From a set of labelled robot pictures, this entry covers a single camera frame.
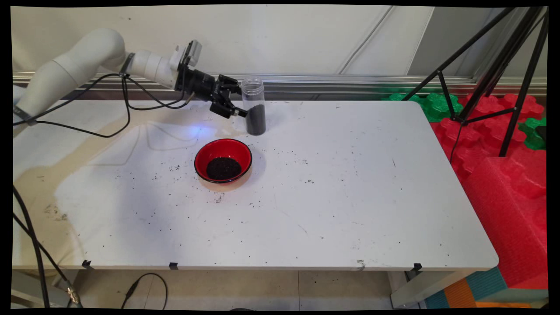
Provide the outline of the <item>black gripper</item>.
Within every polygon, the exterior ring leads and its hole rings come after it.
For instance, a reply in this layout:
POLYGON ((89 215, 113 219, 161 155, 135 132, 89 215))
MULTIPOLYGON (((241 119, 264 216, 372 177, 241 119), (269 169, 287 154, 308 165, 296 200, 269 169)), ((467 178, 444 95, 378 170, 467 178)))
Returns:
POLYGON ((238 80, 220 74, 218 79, 201 72, 191 70, 188 66, 180 66, 177 77, 177 90, 188 95, 194 94, 202 101, 211 101, 210 111, 226 119, 232 116, 245 118, 248 112, 235 106, 229 98, 220 97, 220 89, 232 94, 241 94, 242 88, 238 80))

